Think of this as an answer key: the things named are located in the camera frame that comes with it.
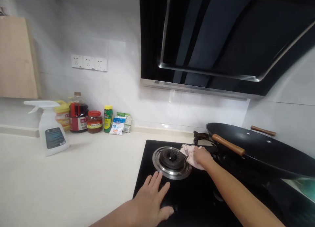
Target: backsplash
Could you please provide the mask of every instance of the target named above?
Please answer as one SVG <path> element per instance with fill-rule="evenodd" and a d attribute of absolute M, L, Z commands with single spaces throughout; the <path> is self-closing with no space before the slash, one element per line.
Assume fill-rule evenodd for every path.
<path fill-rule="evenodd" d="M 90 110 L 111 104 L 114 114 L 130 113 L 135 126 L 201 132 L 209 122 L 242 125 L 249 100 L 140 85 L 139 2 L 122 12 L 51 2 L 17 0 L 33 27 L 43 99 L 67 100 L 80 91 Z M 71 54 L 105 57 L 108 72 L 72 68 Z"/>
<path fill-rule="evenodd" d="M 242 127 L 277 133 L 275 139 L 315 158 L 315 48 L 296 62 L 262 100 L 251 100 Z"/>

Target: chili sauce jar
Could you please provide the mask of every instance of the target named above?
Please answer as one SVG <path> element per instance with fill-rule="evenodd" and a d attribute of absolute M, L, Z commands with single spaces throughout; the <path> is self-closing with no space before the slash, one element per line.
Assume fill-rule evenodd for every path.
<path fill-rule="evenodd" d="M 86 119 L 86 125 L 89 133 L 98 133 L 103 130 L 103 118 L 101 112 L 97 110 L 91 110 L 88 112 Z"/>

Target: wooden helper handle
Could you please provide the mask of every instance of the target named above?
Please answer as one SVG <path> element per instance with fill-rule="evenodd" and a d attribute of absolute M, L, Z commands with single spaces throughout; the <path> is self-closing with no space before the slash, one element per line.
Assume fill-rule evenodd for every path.
<path fill-rule="evenodd" d="M 269 131 L 269 130 L 265 130 L 265 129 L 262 129 L 262 128 L 258 128 L 258 127 L 253 126 L 253 125 L 250 127 L 250 129 L 251 130 L 256 130 L 256 131 L 259 131 L 259 132 L 263 132 L 263 133 L 268 134 L 268 135 L 273 136 L 273 137 L 276 135 L 275 132 L 272 132 L 272 131 Z"/>
<path fill-rule="evenodd" d="M 245 154 L 245 150 L 229 141 L 225 140 L 224 138 L 220 137 L 219 135 L 213 134 L 212 139 L 222 145 L 226 146 L 230 150 L 234 151 L 236 154 L 243 156 Z"/>

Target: electrical outlet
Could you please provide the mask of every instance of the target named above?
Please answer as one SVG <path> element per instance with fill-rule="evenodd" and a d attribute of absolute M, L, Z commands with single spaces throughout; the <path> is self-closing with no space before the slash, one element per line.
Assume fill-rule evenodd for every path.
<path fill-rule="evenodd" d="M 95 70 L 107 71 L 107 59 L 95 58 Z"/>
<path fill-rule="evenodd" d="M 91 56 L 83 56 L 83 68 L 95 69 L 95 58 Z"/>
<path fill-rule="evenodd" d="M 71 55 L 71 67 L 83 68 L 83 56 Z"/>

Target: red jar lid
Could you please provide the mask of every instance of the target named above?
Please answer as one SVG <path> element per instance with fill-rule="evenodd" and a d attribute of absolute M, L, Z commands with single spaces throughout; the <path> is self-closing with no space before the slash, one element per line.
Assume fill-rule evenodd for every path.
<path fill-rule="evenodd" d="M 99 112 L 98 110 L 91 110 L 88 112 L 89 116 L 100 116 L 101 112 Z"/>

